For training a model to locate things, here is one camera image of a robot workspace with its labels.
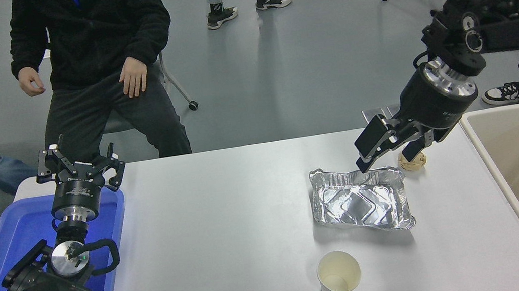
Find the person's right hand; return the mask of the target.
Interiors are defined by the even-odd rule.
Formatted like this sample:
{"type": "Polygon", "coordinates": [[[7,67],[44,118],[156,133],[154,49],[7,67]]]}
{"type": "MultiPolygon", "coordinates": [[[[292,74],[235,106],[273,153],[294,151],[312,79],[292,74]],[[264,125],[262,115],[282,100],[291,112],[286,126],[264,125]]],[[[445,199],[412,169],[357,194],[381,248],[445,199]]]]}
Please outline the person's right hand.
{"type": "Polygon", "coordinates": [[[18,74],[18,81],[22,91],[29,97],[35,97],[46,92],[40,73],[32,67],[21,68],[18,74]]]}

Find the person's left hand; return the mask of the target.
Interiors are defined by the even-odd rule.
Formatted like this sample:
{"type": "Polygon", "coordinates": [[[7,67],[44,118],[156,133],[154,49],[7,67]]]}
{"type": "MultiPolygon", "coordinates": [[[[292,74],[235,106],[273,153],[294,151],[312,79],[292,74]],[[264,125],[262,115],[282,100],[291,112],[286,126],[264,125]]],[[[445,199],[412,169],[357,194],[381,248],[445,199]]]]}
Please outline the person's left hand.
{"type": "Polygon", "coordinates": [[[122,67],[119,82],[123,84],[124,95],[139,97],[147,89],[148,66],[138,59],[127,57],[122,67]]]}

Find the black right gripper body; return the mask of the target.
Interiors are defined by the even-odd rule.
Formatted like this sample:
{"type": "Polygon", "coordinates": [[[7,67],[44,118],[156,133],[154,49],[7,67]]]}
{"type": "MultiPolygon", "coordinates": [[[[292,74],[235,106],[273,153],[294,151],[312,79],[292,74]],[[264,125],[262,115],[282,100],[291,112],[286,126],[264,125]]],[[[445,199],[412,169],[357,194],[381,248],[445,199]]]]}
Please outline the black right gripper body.
{"type": "Polygon", "coordinates": [[[421,66],[400,95],[395,138],[398,142],[422,140],[433,130],[433,139],[442,141],[461,115],[477,98],[478,88],[469,77],[459,74],[446,64],[421,66]]]}

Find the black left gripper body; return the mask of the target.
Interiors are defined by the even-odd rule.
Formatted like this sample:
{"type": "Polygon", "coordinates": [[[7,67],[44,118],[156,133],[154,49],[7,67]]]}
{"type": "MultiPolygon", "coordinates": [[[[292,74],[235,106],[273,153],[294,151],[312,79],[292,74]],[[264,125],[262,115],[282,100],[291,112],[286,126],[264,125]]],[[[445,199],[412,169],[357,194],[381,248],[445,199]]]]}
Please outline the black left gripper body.
{"type": "Polygon", "coordinates": [[[53,179],[56,183],[56,191],[51,209],[53,216],[65,215],[71,207],[81,207],[90,211],[97,211],[100,205],[101,189],[105,185],[102,175],[93,176],[92,179],[73,179],[67,177],[53,179]]]}

